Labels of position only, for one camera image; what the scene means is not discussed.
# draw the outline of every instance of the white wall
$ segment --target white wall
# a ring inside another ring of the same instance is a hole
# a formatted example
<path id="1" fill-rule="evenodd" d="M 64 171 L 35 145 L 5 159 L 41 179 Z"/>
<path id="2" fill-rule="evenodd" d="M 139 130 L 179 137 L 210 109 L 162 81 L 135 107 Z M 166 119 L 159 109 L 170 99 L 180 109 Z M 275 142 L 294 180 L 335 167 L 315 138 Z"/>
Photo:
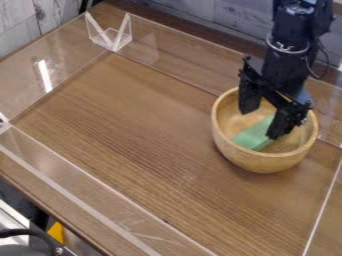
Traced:
<path id="1" fill-rule="evenodd" d="M 77 16 L 80 3 L 81 0 L 0 0 L 0 57 Z"/>

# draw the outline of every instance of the green object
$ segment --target green object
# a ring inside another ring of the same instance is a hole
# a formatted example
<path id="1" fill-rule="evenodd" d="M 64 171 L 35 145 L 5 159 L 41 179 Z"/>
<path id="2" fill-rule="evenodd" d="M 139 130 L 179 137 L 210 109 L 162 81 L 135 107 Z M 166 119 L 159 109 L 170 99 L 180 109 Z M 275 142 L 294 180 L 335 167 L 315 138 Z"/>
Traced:
<path id="1" fill-rule="evenodd" d="M 232 137 L 232 142 L 254 151 L 262 150 L 272 143 L 272 140 L 266 136 L 272 119 L 274 114 L 267 116 L 259 123 L 248 127 L 235 137 Z"/>

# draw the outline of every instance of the clear acrylic enclosure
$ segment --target clear acrylic enclosure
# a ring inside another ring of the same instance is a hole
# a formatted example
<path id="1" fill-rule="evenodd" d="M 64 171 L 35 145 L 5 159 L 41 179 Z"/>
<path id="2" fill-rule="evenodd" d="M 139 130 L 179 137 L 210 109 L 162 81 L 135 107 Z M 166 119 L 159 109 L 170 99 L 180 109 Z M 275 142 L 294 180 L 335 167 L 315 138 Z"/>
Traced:
<path id="1" fill-rule="evenodd" d="M 80 213 L 96 218 L 107 227 L 105 232 L 121 243 L 121 247 L 112 246 L 117 255 L 124 255 L 127 248 L 135 255 L 215 255 L 16 128 L 19 115 L 37 106 L 45 95 L 57 92 L 57 87 L 108 54 L 119 54 L 215 96 L 238 86 L 242 53 L 132 14 L 117 14 L 109 22 L 100 23 L 96 15 L 87 13 L 0 63 L 0 113 L 1 119 L 9 120 L 0 126 L 1 174 L 16 181 L 29 174 L 35 177 L 32 182 L 49 187 L 47 191 L 59 191 L 65 205 L 76 204 Z M 315 80 L 307 82 L 307 89 L 317 102 L 319 140 L 341 150 L 342 90 Z M 315 207 L 319 211 L 313 213 L 317 218 L 303 242 L 303 255 L 338 255 L 341 247 L 342 222 L 330 222 L 331 219 L 338 221 L 342 213 L 341 164 L 322 166 L 325 168 L 333 174 L 327 184 L 319 186 L 323 200 Z M 32 195 L 37 195 L 33 185 L 31 189 Z M 107 202 L 121 211 L 100 211 Z M 139 220 L 138 224 L 123 224 L 127 213 L 131 219 Z M 163 246 L 151 237 L 166 241 Z"/>

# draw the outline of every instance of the black cable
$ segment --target black cable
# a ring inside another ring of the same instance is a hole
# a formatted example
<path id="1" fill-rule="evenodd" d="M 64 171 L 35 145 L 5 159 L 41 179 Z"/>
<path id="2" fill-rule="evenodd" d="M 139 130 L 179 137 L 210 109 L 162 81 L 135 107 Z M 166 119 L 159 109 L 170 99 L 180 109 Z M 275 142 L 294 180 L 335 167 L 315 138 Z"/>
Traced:
<path id="1" fill-rule="evenodd" d="M 326 57 L 326 66 L 325 66 L 325 70 L 323 70 L 322 74 L 318 75 L 318 74 L 314 72 L 314 70 L 311 69 L 310 64 L 309 64 L 309 60 L 307 60 L 307 56 L 304 57 L 304 62 L 306 62 L 306 68 L 307 68 L 307 70 L 309 70 L 310 75 L 311 75 L 315 79 L 319 80 L 319 79 L 322 79 L 322 78 L 325 77 L 325 75 L 326 75 L 326 73 L 327 73 L 327 71 L 329 71 L 329 67 L 330 67 L 330 56 L 329 56 L 329 53 L 327 53 L 327 51 L 326 51 L 326 48 L 325 48 L 325 46 L 322 45 L 321 42 L 318 43 L 318 49 L 319 49 L 319 51 L 323 53 L 323 55 L 325 55 L 325 57 Z"/>
<path id="2" fill-rule="evenodd" d="M 37 230 L 31 230 L 31 229 L 3 229 L 3 230 L 0 230 L 0 239 L 8 238 L 12 236 L 23 236 L 23 235 L 39 237 L 48 244 L 51 256 L 56 255 L 56 249 L 57 249 L 59 245 L 56 244 L 53 239 L 44 232 L 37 231 Z"/>

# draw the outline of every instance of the wooden table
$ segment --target wooden table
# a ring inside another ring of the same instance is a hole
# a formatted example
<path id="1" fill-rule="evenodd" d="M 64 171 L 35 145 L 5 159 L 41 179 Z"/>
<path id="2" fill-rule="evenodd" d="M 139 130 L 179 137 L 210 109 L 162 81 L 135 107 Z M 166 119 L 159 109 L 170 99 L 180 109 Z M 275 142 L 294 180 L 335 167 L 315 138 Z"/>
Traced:
<path id="1" fill-rule="evenodd" d="M 93 12 L 103 23 L 123 15 L 108 3 Z M 231 57 L 227 72 L 230 83 L 236 84 L 240 55 L 231 52 Z M 319 90 L 327 85 L 310 84 L 314 94 L 335 95 L 334 87 Z M 302 255 L 341 167 L 341 149 L 317 141 L 291 170 L 275 175 L 246 172 L 214 145 L 215 99 L 216 95 L 107 52 L 13 124 L 212 253 Z M 341 105 L 334 106 L 338 113 Z M 1 156 L 1 161 L 11 159 Z M 51 172 L 63 174 L 53 168 Z M 146 255 L 21 166 L 12 163 L 11 170 L 1 168 L 1 175 L 103 253 Z M 69 177 L 59 179 L 67 183 Z M 92 201 L 100 213 L 120 213 L 97 184 L 84 182 L 69 189 Z M 338 183 L 334 192 L 341 189 Z M 310 255 L 339 255 L 341 213 L 335 199 L 329 204 L 333 217 L 319 226 Z"/>

